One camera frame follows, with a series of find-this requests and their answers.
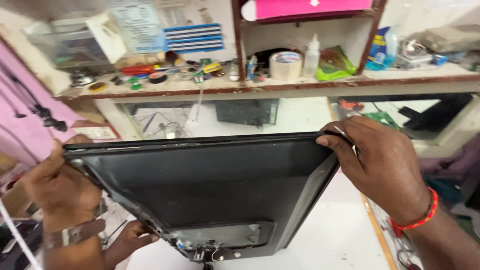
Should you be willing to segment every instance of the pink box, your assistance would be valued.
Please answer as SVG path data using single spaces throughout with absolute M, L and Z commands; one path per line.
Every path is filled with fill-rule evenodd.
M 256 0 L 257 19 L 320 13 L 367 10 L 372 0 Z

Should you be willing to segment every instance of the hand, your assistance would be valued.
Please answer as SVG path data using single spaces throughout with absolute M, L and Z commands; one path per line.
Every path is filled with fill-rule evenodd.
M 361 151 L 358 157 L 341 137 L 323 135 L 316 142 L 336 153 L 342 171 L 356 188 L 400 225 L 423 219 L 431 197 L 410 139 L 397 130 L 360 116 L 328 123 L 322 130 L 337 133 L 334 125 L 355 142 Z
M 142 234 L 150 232 L 140 221 L 131 221 L 127 223 L 117 239 L 105 251 L 106 269 L 114 269 L 117 264 L 128 258 L 135 250 L 160 239 L 158 235 L 149 234 L 140 237 Z
M 77 135 L 67 144 L 89 142 L 85 135 Z M 62 154 L 61 142 L 54 139 L 50 156 L 21 178 L 30 198 L 44 212 L 44 230 L 50 232 L 93 220 L 102 195 L 83 174 L 65 164 Z

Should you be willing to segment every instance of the shelf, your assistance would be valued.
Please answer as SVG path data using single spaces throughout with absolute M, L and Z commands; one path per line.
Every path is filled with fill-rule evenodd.
M 57 100 L 72 99 L 99 99 L 99 98 L 135 98 L 135 97 L 165 97 L 200 94 L 200 85 L 193 81 L 178 81 L 173 75 L 167 81 L 161 84 L 150 84 L 145 82 L 140 90 L 131 90 L 130 84 L 125 83 L 121 86 L 115 86 L 109 80 L 115 74 L 108 74 L 98 78 L 97 81 L 107 83 L 107 88 L 103 91 L 92 93 L 88 91 L 88 86 L 75 87 L 55 96 Z M 462 69 L 458 65 L 447 63 L 442 67 L 431 70 L 419 71 L 365 71 L 364 75 L 352 76 L 345 79 L 317 82 L 313 78 L 299 78 L 293 81 L 278 81 L 266 79 L 264 82 L 253 83 L 247 81 L 243 85 L 240 82 L 232 82 L 228 77 L 214 77 L 203 83 L 204 94 L 232 94 L 232 93 L 269 93 L 273 91 L 289 91 L 292 96 L 292 90 L 308 90 L 308 95 L 323 96 L 353 96 L 353 95 L 395 95 L 406 94 L 409 91 L 420 93 L 447 93 L 447 92 L 473 92 L 465 90 L 462 87 L 452 87 L 447 83 L 467 83 L 480 82 L 480 74 Z M 416 86 L 414 90 L 405 90 L 405 87 L 386 87 L 402 86 L 411 84 L 435 84 L 432 87 Z M 364 90 L 365 86 L 383 86 Z
M 356 10 L 344 12 L 324 12 L 324 13 L 310 13 L 294 16 L 276 17 L 264 20 L 257 20 L 254 22 L 241 19 L 240 26 L 257 26 L 257 25 L 272 25 L 285 23 L 303 23 L 312 21 L 334 20 L 334 19 L 348 19 L 348 18 L 365 18 L 374 17 L 375 10 Z

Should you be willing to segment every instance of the white dropper bottle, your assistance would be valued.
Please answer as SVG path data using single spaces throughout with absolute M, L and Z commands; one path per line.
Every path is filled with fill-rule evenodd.
M 320 42 L 317 34 L 313 34 L 313 39 L 308 44 L 308 50 L 305 53 L 303 65 L 303 77 L 313 78 L 317 74 L 318 62 L 320 61 Z

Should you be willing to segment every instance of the red thread bracelet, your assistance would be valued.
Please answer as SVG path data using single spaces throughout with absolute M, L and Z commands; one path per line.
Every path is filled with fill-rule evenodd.
M 423 224 L 425 224 L 425 222 L 429 221 L 430 219 L 432 219 L 432 217 L 435 215 L 435 213 L 437 212 L 437 208 L 438 208 L 438 194 L 430 187 L 428 187 L 428 190 L 430 190 L 430 192 L 432 193 L 432 206 L 429 210 L 429 213 L 427 214 L 427 217 L 420 220 L 419 222 L 417 223 L 414 223 L 414 224 L 411 224 L 411 225 L 408 225 L 408 226 L 400 226 L 398 225 L 395 221 L 393 221 L 393 219 L 391 217 L 389 217 L 389 221 L 390 221 L 390 224 L 392 225 L 392 229 L 395 233 L 395 235 L 397 237 L 400 237 L 402 232 L 404 230 L 408 230 L 408 229 L 415 229 L 417 228 L 418 226 L 421 226 Z

